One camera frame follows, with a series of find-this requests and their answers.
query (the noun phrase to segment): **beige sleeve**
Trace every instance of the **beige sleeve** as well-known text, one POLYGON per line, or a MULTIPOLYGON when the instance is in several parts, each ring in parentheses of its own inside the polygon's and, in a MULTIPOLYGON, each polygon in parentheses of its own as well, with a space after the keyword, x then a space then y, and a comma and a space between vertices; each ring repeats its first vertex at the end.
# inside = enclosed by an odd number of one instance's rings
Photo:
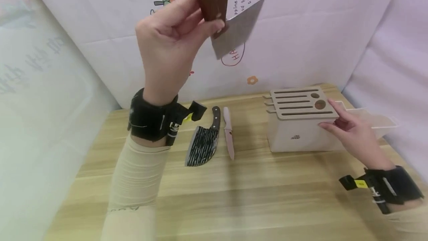
POLYGON ((101 241, 156 240, 155 200, 168 151, 127 137, 113 173, 101 241))
POLYGON ((400 241, 428 240, 428 205, 386 215, 397 230, 400 241))

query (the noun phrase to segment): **black knife handle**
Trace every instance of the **black knife handle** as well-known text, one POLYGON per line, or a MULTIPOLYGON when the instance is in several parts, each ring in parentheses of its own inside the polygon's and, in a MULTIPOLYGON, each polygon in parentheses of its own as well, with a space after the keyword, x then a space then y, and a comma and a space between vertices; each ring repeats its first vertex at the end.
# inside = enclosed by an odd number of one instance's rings
POLYGON ((214 106, 213 107, 213 125, 211 125, 210 129, 219 131, 220 120, 221 120, 220 108, 218 106, 214 106))

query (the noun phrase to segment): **round hole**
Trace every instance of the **round hole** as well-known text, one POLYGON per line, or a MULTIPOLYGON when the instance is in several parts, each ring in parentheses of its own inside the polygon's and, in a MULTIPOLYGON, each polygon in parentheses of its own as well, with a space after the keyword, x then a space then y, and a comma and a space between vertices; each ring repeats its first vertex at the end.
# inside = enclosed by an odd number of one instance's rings
POLYGON ((326 102, 324 100, 318 100, 315 102, 315 108, 318 110, 324 109, 326 106, 326 102))

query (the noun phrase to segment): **black patterned blade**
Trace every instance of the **black patterned blade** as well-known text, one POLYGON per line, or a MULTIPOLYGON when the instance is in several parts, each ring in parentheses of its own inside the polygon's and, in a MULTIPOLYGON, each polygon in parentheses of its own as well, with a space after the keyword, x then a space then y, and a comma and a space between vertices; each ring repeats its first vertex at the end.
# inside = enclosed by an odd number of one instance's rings
POLYGON ((218 130, 198 127, 186 155, 186 166, 197 167, 208 162, 217 148, 218 130))

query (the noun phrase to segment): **black wrist strap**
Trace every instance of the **black wrist strap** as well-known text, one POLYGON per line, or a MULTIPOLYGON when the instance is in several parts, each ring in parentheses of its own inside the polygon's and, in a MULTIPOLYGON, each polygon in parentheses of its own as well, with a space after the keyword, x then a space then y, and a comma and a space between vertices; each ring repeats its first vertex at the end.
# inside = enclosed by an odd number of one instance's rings
POLYGON ((347 175, 339 179, 346 190, 356 188, 369 188, 374 202, 379 206, 383 214, 389 214, 386 204, 403 205, 406 201, 423 198, 419 187, 401 167, 393 170, 368 170, 366 174, 354 179, 347 175))
POLYGON ((191 113, 193 121, 200 120, 206 110, 195 101, 189 108, 180 105, 178 95, 168 105, 155 106, 144 100, 143 92, 144 88, 132 98, 127 128, 131 135, 141 139, 156 142, 168 136, 167 145, 170 146, 183 120, 191 113))
POLYGON ((168 133, 178 95, 168 105, 155 106, 143 99, 143 92, 140 89, 131 100, 127 129, 133 136, 155 142, 168 133))
POLYGON ((372 182, 386 203, 403 205, 406 201, 423 198, 419 187, 401 166, 396 166, 393 170, 365 169, 365 171, 365 179, 372 182))

